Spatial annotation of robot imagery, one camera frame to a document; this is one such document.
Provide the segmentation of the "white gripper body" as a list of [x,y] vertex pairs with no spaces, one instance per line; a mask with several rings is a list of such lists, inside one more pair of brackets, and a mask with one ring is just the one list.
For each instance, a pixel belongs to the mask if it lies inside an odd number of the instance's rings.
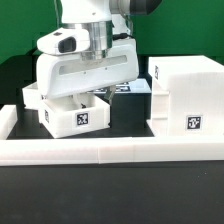
[[113,42],[106,58],[82,60],[80,54],[42,54],[36,65],[39,93],[48,99],[105,88],[138,77],[136,41]]

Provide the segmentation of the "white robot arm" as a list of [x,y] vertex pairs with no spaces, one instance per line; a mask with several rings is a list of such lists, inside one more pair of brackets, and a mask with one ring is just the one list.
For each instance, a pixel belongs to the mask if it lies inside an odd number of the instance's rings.
[[133,15],[152,13],[162,0],[60,0],[61,27],[37,41],[37,86],[48,99],[100,88],[111,98],[118,84],[138,77]]

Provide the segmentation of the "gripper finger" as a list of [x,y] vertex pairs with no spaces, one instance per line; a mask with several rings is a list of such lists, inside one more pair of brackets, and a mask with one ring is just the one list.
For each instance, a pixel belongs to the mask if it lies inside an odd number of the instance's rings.
[[115,85],[107,87],[104,98],[106,100],[110,101],[113,98],[115,92],[116,92],[116,86]]

